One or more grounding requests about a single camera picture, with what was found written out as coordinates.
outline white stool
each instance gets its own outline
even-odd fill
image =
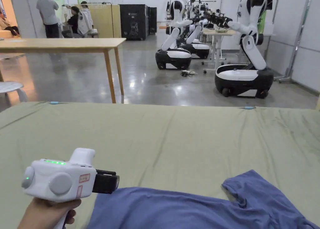
[[[23,87],[23,84],[18,82],[0,82],[0,93],[8,93],[17,91],[19,99],[21,102],[27,102],[28,97],[21,88]]]

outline gray round button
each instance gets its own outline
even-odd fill
[[[33,167],[27,167],[24,173],[24,178],[22,179],[22,184],[21,184],[21,186],[24,189],[27,189],[31,185],[34,175],[35,175],[35,170],[33,169]]]
[[[49,182],[50,190],[56,195],[67,193],[72,186],[71,177],[65,172],[57,173]]]

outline white handheld device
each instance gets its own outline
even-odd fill
[[[94,155],[93,149],[77,148],[68,162],[48,159],[33,161],[26,168],[22,180],[23,192],[53,203],[88,197],[92,192],[112,193],[118,188],[119,176],[115,172],[96,170],[91,165]],[[66,216],[54,229],[63,229]]]

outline table leg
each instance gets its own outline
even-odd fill
[[[318,104],[317,104],[316,110],[320,111],[320,96],[319,96],[319,100],[318,100]]]
[[[118,47],[115,48],[115,54],[116,54],[116,62],[117,62],[117,68],[118,68],[121,95],[124,95]]]
[[[221,41],[222,41],[222,40],[221,40],[221,37],[219,37],[219,38],[217,39],[217,47],[216,47],[216,53],[217,53],[217,55],[216,55],[216,62],[215,62],[215,65],[214,65],[214,69],[215,69],[215,70],[217,70],[218,67],[219,67]]]
[[[216,54],[216,45],[217,45],[217,40],[216,40],[216,36],[212,36],[212,56],[211,56],[211,60],[214,60],[214,56]]]
[[[3,77],[2,77],[1,70],[0,70],[0,82],[4,82]]]
[[[104,59],[106,60],[106,66],[107,66],[107,73],[108,73],[108,80],[109,80],[109,87],[110,87],[112,103],[116,103],[116,95],[115,95],[115,88],[113,87],[113,81],[112,81],[112,72],[111,72],[109,51],[104,51]]]

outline humanoid robot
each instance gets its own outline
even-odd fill
[[[240,46],[251,62],[249,65],[224,65],[216,70],[216,88],[225,97],[265,98],[268,95],[274,75],[257,48],[263,43],[263,34],[258,33],[258,19],[266,10],[272,10],[272,0],[241,0],[238,22],[214,14],[210,16],[209,20],[218,27],[238,32]]]
[[[166,33],[170,35],[156,52],[156,62],[159,69],[186,70],[190,66],[191,54],[183,48],[178,48],[177,38],[182,34],[183,28],[189,26],[191,20],[183,20],[185,4],[182,0],[171,0],[169,12],[172,23],[167,27]]]
[[[210,53],[210,47],[196,39],[201,33],[203,26],[208,24],[203,18],[203,12],[208,11],[208,5],[199,4],[194,7],[196,0],[190,0],[188,7],[188,19],[192,20],[192,25],[185,28],[180,38],[177,40],[178,47],[189,51],[192,55],[197,55],[201,59],[206,59]]]

